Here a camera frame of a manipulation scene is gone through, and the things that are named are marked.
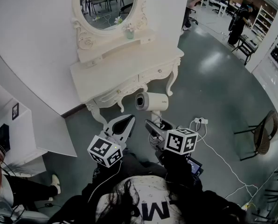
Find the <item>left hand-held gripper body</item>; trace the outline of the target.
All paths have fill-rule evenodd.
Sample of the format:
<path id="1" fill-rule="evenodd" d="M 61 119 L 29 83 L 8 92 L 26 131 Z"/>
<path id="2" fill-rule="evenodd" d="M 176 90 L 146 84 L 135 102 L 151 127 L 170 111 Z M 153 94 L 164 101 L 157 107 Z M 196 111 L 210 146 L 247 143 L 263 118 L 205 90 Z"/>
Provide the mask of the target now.
<path id="1" fill-rule="evenodd" d="M 125 148 L 125 142 L 117 141 L 106 131 L 101 131 L 94 136 L 87 151 L 96 163 L 110 168 L 123 157 Z"/>

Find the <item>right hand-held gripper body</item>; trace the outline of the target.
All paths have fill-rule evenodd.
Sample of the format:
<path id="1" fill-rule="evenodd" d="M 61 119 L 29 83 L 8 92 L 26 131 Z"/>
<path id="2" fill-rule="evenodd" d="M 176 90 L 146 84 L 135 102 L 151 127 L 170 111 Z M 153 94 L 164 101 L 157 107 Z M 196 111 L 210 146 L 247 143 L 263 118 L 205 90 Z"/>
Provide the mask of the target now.
<path id="1" fill-rule="evenodd" d="M 188 128 L 162 130 L 151 129 L 150 143 L 156 150 L 155 155 L 163 165 L 164 151 L 168 150 L 175 154 L 185 155 L 193 152 L 197 143 L 198 133 Z"/>

